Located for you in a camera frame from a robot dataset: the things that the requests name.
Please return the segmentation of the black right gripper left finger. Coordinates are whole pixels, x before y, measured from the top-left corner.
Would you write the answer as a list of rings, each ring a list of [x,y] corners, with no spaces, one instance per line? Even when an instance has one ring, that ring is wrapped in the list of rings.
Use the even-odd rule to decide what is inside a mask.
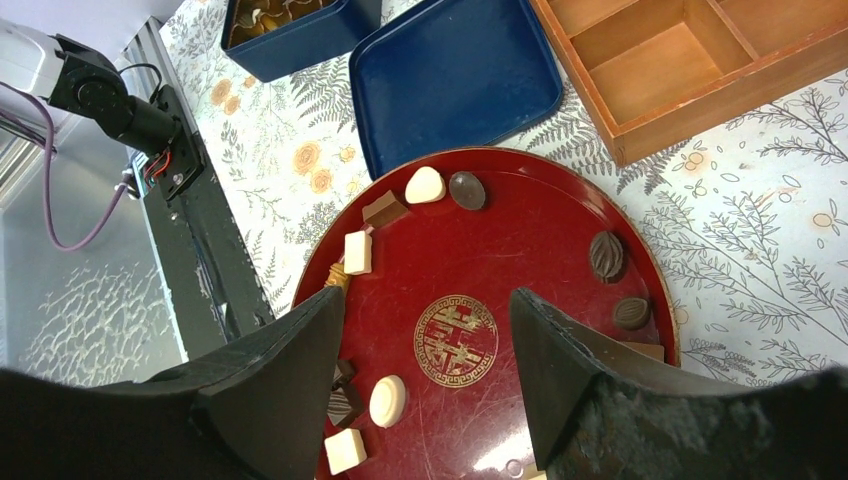
[[[344,321],[327,287],[144,382],[82,388],[1,373],[5,479],[310,479]]]

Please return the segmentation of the red round tray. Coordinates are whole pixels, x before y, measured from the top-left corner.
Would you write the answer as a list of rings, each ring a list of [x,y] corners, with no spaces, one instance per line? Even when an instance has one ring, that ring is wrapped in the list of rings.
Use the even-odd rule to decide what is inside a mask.
[[[533,462],[511,339],[511,292],[526,287],[619,341],[660,344],[678,365],[665,280],[620,208],[541,157],[469,148],[424,157],[483,184],[479,211],[450,197],[372,231],[372,270],[349,283],[340,355],[368,400],[396,375],[408,399],[387,429],[359,416],[366,459],[347,479],[514,479]]]

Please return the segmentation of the blue tin lid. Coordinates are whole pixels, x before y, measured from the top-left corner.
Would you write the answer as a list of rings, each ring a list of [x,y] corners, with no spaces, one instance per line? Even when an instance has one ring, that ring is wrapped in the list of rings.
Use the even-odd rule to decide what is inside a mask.
[[[564,95],[534,9],[519,0],[420,1],[355,47],[349,75],[373,180],[497,143],[549,117]]]

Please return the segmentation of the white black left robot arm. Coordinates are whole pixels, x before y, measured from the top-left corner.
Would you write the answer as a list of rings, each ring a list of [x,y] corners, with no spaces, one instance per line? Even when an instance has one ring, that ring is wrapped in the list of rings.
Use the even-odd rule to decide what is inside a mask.
[[[95,121],[110,138],[160,153],[185,132],[177,117],[129,93],[113,63],[63,35],[1,21],[1,85],[32,101]]]

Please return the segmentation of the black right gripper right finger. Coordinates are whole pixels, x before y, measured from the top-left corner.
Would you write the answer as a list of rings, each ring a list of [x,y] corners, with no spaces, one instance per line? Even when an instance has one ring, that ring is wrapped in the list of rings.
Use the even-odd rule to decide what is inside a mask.
[[[534,458],[551,479],[843,479],[847,371],[770,387],[700,376],[511,294]]]

